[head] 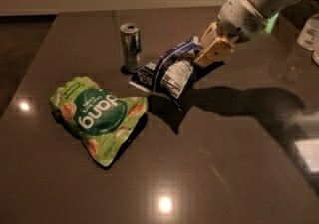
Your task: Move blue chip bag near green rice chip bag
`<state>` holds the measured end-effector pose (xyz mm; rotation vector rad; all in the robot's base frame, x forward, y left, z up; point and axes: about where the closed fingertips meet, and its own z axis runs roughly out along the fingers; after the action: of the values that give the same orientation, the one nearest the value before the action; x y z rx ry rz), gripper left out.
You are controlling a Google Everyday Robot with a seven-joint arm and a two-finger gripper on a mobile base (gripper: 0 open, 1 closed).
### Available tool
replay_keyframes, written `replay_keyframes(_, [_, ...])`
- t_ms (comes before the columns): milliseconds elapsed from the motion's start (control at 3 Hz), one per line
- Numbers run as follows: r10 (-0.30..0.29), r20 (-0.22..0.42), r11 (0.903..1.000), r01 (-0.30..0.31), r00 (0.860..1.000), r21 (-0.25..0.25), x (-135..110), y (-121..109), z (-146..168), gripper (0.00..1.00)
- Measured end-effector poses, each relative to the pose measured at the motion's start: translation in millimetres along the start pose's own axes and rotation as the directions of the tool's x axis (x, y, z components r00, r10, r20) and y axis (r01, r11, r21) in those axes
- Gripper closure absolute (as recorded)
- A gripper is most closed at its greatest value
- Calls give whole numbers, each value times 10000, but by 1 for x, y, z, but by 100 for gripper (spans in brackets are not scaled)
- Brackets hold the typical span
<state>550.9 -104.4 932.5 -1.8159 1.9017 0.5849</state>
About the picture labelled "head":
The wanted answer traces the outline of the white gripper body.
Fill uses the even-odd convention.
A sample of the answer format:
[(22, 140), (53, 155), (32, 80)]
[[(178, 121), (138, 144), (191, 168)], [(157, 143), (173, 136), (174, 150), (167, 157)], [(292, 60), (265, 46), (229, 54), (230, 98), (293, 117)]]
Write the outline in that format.
[(228, 38), (236, 37), (236, 42), (251, 41), (268, 24), (268, 21), (256, 10), (249, 0), (227, 0), (217, 17), (219, 34)]

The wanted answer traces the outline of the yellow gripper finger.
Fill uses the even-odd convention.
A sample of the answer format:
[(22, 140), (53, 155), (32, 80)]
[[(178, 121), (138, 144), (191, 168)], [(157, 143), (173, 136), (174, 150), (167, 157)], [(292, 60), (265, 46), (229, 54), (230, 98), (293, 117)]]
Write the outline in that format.
[(202, 50), (194, 59), (194, 63), (201, 67), (207, 67), (214, 62), (224, 61), (233, 53), (233, 47), (228, 41), (217, 37), (213, 40), (202, 40), (199, 45)]
[(211, 23), (206, 29), (205, 33), (200, 39), (200, 45), (205, 52), (217, 53), (219, 47), (220, 37), (218, 34), (216, 23)]

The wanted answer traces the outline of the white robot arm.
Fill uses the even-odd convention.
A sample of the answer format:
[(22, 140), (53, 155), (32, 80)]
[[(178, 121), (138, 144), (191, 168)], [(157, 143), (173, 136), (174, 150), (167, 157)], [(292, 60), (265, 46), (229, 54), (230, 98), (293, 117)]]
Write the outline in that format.
[(266, 29), (270, 19), (300, 0), (227, 0), (199, 44), (202, 50), (194, 62), (206, 67), (225, 61), (236, 43), (252, 40)]

